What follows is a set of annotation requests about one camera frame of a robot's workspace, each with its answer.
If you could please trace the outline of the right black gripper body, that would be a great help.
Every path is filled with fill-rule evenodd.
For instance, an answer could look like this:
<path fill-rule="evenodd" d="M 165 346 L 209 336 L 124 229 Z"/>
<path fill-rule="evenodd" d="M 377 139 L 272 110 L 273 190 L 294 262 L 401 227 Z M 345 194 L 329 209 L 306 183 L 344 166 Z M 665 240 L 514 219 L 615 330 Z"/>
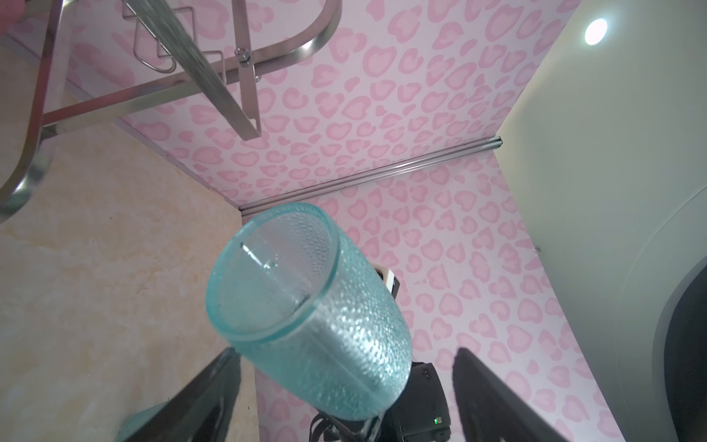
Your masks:
<path fill-rule="evenodd" d="M 414 362 L 408 383 L 385 414 L 353 422 L 319 412 L 310 441 L 449 441 L 451 418 L 445 392 L 431 363 Z"/>

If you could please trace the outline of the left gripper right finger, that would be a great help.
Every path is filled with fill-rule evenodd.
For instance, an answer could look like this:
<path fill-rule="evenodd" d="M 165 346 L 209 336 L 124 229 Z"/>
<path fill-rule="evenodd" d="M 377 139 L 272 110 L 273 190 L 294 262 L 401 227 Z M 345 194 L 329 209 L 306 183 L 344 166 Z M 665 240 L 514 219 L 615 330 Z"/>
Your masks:
<path fill-rule="evenodd" d="M 458 350 L 452 381 L 465 440 L 564 440 L 471 350 Z"/>

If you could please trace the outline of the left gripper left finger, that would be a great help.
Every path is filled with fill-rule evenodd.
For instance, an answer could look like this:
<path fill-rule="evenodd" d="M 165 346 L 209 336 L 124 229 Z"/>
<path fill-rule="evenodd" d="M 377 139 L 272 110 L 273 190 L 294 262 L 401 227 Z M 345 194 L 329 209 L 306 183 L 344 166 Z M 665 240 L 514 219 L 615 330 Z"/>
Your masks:
<path fill-rule="evenodd" d="M 240 382 L 240 355 L 229 347 L 126 441 L 224 441 Z"/>

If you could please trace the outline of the teal plastic cup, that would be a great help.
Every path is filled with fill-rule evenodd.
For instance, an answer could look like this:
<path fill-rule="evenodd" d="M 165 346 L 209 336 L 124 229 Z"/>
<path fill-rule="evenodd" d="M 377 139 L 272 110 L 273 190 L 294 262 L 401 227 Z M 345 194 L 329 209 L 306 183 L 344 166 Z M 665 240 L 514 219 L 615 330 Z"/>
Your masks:
<path fill-rule="evenodd" d="M 410 376 L 411 333 L 394 297 L 313 204 L 278 206 L 241 228 L 215 262 L 205 309 L 255 368 L 342 420 L 383 414 Z"/>
<path fill-rule="evenodd" d="M 131 415 L 122 424 L 116 440 L 118 442 L 124 442 L 130 438 L 137 430 L 142 428 L 147 422 L 149 422 L 156 414 L 158 414 L 165 406 L 167 402 L 160 403 L 141 412 Z"/>

